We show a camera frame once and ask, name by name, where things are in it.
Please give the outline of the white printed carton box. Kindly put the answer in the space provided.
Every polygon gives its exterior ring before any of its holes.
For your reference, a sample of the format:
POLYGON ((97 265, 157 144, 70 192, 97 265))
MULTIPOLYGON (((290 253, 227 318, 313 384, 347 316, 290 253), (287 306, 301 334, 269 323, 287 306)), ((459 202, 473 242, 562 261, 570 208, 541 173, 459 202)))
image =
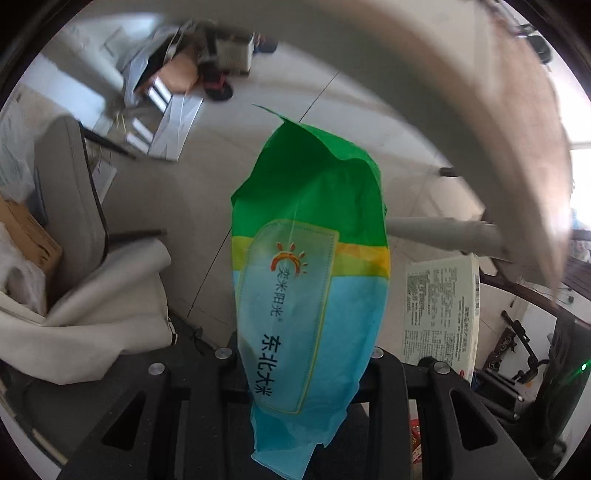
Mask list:
POLYGON ((217 35, 215 38, 218 67, 235 75, 249 75, 252 69, 253 36, 217 35))

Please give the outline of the white flat paper sheet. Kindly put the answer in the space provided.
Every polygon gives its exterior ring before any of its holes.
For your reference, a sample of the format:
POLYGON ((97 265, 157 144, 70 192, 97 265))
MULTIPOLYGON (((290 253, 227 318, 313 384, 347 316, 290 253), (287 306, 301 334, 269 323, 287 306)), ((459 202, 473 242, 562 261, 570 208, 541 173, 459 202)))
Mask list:
POLYGON ((177 162, 202 103, 204 99, 200 96, 172 95, 150 142, 147 156, 177 162))

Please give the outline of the grey upholstered chair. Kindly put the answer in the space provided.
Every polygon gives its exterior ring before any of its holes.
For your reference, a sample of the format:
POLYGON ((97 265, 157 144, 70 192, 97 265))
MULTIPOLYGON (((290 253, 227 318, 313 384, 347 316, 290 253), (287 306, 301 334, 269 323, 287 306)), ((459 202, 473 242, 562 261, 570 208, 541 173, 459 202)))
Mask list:
POLYGON ((95 271, 110 250, 166 234, 164 229, 108 231, 92 180, 88 141, 121 156, 135 158, 69 115, 53 120, 35 143, 35 173, 46 218, 45 230, 62 248, 59 265, 49 283, 50 304, 56 303, 95 271))

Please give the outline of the brown cardboard piece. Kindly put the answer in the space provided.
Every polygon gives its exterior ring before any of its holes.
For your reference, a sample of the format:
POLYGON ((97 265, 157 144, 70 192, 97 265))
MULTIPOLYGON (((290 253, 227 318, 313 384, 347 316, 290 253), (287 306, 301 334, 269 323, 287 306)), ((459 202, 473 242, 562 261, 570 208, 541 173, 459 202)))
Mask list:
POLYGON ((151 83, 161 83, 172 94, 183 94, 197 84, 198 78, 197 57, 185 49, 165 63, 151 77, 151 83))

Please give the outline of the brown cardboard box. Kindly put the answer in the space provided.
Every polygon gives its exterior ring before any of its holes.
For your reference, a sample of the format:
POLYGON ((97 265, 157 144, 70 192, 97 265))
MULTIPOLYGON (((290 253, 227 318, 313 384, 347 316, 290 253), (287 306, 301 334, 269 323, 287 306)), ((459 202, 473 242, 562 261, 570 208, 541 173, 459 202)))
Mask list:
POLYGON ((27 207, 1 199, 1 223, 23 256, 40 268, 47 278, 51 278, 60 263, 62 248, 27 207))

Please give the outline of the white rolled cloth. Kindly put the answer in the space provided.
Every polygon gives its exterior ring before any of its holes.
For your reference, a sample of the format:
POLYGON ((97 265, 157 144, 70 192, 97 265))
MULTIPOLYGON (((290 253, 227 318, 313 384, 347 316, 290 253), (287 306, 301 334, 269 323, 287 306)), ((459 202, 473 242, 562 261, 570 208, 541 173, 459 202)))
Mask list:
POLYGON ((57 385, 103 378, 121 355, 175 343, 160 272, 165 245, 147 239, 120 247, 42 316, 1 295, 1 360, 57 385))

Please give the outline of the black red flip-flop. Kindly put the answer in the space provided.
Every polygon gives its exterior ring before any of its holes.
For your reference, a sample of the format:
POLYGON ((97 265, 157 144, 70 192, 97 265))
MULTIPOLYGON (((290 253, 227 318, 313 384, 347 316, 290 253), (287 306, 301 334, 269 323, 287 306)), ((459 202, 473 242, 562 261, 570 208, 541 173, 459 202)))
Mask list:
POLYGON ((228 101, 233 97, 231 84, 220 74, 216 77, 204 79, 204 92, 212 101, 228 101))

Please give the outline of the green blue rice bag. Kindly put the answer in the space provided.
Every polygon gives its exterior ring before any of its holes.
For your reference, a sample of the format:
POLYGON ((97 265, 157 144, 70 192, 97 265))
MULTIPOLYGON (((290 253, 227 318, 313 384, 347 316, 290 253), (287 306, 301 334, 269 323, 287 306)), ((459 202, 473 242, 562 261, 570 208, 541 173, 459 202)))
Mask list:
POLYGON ((283 118, 231 206, 252 458, 301 479, 346 419, 385 313, 380 168, 348 140, 283 118))

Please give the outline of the cream printed box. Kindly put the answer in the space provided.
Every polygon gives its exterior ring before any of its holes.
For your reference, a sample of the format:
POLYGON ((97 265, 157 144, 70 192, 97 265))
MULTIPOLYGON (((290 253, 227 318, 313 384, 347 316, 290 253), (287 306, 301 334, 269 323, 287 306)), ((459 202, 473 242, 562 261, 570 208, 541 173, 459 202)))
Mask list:
POLYGON ((475 255, 406 268, 403 361, 432 357, 471 381, 480 322, 480 268, 475 255))

